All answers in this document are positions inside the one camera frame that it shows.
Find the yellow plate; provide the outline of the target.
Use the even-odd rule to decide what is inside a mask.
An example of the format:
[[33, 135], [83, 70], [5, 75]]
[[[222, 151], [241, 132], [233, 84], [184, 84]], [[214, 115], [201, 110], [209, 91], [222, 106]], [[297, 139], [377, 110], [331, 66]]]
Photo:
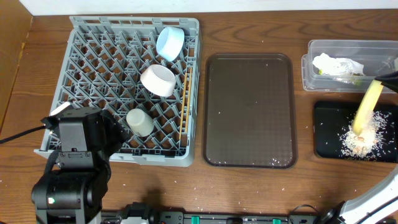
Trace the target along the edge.
[[372, 117], [373, 110], [382, 93], [383, 88], [384, 87], [382, 85], [382, 82], [377, 80], [373, 80], [369, 85], [369, 88], [366, 91], [354, 117], [352, 125], [353, 132], [357, 136], [359, 136], [368, 126], [368, 123]]

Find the white cup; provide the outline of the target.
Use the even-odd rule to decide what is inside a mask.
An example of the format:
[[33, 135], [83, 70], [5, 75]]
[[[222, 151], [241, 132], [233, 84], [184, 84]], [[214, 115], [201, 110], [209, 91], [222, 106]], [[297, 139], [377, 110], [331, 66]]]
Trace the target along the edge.
[[131, 131], [139, 137], [148, 136], [154, 129], [154, 120], [139, 108], [129, 111], [126, 121]]

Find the yellow green snack wrapper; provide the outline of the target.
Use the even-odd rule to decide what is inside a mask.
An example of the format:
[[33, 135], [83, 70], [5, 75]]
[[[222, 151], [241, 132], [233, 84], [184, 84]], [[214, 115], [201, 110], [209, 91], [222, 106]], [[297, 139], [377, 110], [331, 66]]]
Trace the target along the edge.
[[349, 58], [333, 58], [322, 53], [316, 56], [312, 64], [318, 69], [318, 74], [332, 77], [332, 79], [347, 83], [357, 84], [356, 77], [364, 77], [364, 65]]

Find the white pink bowl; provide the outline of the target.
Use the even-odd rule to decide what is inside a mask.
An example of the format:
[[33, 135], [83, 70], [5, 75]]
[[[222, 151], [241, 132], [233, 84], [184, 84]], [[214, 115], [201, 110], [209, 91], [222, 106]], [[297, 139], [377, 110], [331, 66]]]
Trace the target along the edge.
[[141, 82], [151, 93], [169, 97], [176, 85], [175, 75], [162, 65], [150, 65], [141, 75]]

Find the wooden chopstick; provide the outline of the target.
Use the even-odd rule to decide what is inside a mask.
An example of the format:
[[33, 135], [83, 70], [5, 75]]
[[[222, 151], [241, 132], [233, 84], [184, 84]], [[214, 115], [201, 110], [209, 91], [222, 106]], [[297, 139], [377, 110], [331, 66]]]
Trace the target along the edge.
[[190, 95], [191, 95], [191, 89], [192, 89], [192, 73], [193, 73], [193, 68], [190, 67], [189, 83], [188, 83], [187, 113], [186, 113], [186, 118], [185, 118], [185, 133], [188, 133], [188, 118], [190, 115]]
[[183, 117], [184, 117], [184, 109], [185, 109], [185, 95], [186, 95], [186, 90], [187, 90], [187, 76], [188, 73], [185, 72], [184, 76], [184, 83], [183, 83], [183, 94], [182, 94], [182, 108], [181, 108], [181, 113], [180, 113], [180, 130], [179, 130], [179, 140], [182, 138], [182, 126], [183, 126]]

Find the light blue bowl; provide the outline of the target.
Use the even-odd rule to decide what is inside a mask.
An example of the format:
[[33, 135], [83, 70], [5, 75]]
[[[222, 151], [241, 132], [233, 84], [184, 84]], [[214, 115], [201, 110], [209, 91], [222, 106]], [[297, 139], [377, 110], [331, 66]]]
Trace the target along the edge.
[[156, 42], [157, 53], [167, 61], [173, 61], [179, 55], [185, 34], [183, 29], [177, 27], [165, 27], [159, 34]]

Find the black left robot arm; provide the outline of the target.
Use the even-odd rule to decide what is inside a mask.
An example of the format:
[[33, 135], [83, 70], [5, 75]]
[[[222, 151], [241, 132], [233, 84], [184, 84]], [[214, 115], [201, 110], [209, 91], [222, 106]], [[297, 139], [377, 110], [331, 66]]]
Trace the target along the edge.
[[32, 189], [37, 223], [89, 223], [100, 214], [111, 178], [109, 158], [129, 135], [107, 110], [72, 108], [42, 119], [61, 148]]

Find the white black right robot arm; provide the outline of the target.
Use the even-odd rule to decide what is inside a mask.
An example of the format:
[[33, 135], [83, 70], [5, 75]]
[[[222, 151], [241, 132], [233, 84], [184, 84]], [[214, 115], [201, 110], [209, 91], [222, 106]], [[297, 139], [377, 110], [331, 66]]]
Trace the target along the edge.
[[[360, 135], [384, 87], [397, 91], [397, 72], [377, 76], [370, 84], [354, 117], [352, 129]], [[318, 218], [318, 223], [377, 223], [397, 210], [397, 168], [361, 196], [341, 202]]]

